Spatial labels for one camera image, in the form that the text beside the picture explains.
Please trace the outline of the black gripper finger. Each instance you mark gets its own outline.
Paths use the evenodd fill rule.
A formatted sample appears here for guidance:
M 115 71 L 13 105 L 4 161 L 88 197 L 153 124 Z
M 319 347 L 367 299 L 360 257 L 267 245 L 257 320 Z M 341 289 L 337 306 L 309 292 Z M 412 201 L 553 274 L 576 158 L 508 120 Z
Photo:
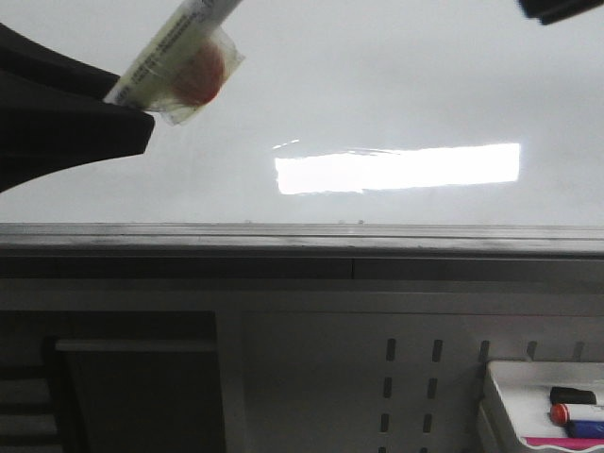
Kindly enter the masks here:
M 603 6 L 603 0 L 519 0 L 528 19 L 541 25 L 552 25 Z
M 104 98 L 117 75 L 1 27 L 1 189 L 79 165 L 142 154 L 155 127 Z

